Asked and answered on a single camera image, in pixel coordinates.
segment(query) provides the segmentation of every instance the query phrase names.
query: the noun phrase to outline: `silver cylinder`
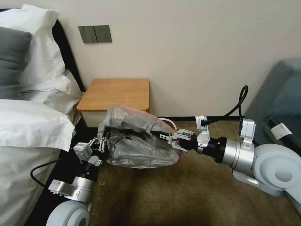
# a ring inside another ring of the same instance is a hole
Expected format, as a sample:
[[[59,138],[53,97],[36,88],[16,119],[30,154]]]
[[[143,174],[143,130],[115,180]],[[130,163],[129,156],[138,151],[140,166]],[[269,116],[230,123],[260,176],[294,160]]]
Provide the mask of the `silver cylinder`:
[[[231,168],[236,165],[239,156],[240,143],[227,139],[225,154],[222,163],[229,165]]]
[[[227,140],[225,154],[222,163],[229,165],[232,169],[248,173],[254,159],[254,146],[247,148],[241,141]]]
[[[95,182],[83,177],[75,177],[72,185],[75,187],[84,187],[86,189],[93,189]]]
[[[92,180],[83,177],[75,177],[72,183],[75,188],[73,194],[64,197],[79,202],[90,202],[94,184],[95,182]]]
[[[243,143],[240,142],[238,161],[236,166],[233,167],[233,169],[242,173],[248,173],[251,170],[253,160],[254,160],[254,145],[252,144],[251,148],[246,148],[243,146]]]

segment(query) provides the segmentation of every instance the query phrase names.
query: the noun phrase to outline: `baseboard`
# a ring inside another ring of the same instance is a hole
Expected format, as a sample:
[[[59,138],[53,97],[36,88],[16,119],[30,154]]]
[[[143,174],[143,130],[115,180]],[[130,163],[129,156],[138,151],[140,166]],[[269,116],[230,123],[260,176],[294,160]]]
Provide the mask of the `baseboard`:
[[[158,118],[167,118],[171,121],[195,121],[194,116],[158,117]],[[239,121],[240,116],[207,116],[207,119],[208,120],[218,120],[218,121]]]

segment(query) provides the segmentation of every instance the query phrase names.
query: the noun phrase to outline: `black headboard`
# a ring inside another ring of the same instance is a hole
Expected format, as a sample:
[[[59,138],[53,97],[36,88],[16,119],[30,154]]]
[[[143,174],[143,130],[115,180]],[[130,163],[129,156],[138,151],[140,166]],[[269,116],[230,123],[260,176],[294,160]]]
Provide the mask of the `black headboard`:
[[[9,9],[0,9],[0,12],[6,11]],[[65,35],[65,32],[63,30],[63,27],[61,23],[57,20],[55,25],[52,28],[52,35],[56,43],[58,44],[64,63],[65,63],[65,69],[68,69],[71,71],[73,77],[78,83],[78,86],[81,91],[85,91],[84,85],[82,83],[81,77],[79,76],[79,72],[74,60],[74,56],[72,54],[69,42],[67,40],[67,37]]]

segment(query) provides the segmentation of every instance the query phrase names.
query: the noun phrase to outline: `wooden nightstand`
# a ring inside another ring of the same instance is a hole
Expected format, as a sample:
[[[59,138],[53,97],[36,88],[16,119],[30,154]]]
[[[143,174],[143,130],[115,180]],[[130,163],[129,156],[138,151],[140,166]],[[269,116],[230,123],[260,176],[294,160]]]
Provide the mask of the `wooden nightstand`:
[[[77,110],[88,127],[98,127],[107,110],[114,105],[148,112],[149,79],[94,79],[77,105]]]

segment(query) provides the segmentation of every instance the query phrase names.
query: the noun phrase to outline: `white cable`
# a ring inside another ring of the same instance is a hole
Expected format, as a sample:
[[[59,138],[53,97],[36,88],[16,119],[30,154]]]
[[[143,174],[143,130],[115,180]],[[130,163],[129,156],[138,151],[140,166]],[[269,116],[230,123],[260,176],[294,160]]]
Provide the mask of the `white cable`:
[[[175,123],[174,123],[173,121],[171,121],[170,119],[166,119],[166,118],[159,118],[159,119],[161,119],[162,121],[168,121],[168,122],[170,122],[170,123],[173,125],[173,127],[175,128],[175,130],[177,130],[177,126],[176,126]]]

